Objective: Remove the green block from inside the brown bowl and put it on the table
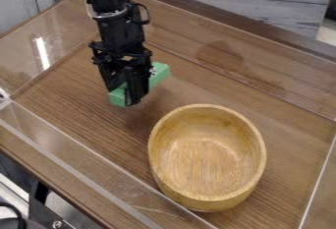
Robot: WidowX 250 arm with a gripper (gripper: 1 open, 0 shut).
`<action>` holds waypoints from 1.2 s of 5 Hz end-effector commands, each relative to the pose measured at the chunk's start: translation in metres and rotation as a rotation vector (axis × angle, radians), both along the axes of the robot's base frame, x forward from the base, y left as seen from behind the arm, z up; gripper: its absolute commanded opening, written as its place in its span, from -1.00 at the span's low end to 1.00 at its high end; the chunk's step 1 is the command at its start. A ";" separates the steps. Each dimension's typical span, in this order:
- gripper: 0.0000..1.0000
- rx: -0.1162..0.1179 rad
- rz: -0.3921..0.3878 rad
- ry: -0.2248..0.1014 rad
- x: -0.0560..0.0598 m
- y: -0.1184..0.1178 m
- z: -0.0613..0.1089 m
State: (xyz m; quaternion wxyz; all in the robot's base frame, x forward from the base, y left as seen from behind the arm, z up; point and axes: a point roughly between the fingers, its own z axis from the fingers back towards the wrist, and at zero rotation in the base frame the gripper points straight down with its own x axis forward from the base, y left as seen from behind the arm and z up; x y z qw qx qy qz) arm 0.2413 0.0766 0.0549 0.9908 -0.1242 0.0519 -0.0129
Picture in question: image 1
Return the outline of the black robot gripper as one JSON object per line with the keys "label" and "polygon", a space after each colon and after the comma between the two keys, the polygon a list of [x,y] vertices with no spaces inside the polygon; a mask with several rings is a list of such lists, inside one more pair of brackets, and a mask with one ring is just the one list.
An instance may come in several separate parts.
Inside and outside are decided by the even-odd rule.
{"label": "black robot gripper", "polygon": [[92,10],[92,19],[101,40],[89,47],[106,90],[114,90],[125,82],[125,105],[136,105],[149,92],[152,52],[144,47],[144,25],[149,18],[141,16],[140,8],[121,8]]}

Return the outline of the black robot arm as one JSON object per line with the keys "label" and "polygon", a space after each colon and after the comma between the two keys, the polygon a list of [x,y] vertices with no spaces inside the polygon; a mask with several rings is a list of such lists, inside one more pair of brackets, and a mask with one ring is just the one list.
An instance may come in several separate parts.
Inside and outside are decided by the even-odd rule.
{"label": "black robot arm", "polygon": [[101,40],[92,41],[93,64],[108,92],[121,86],[125,106],[136,105],[149,92],[152,51],[145,48],[141,18],[144,5],[132,0],[85,0],[92,9]]}

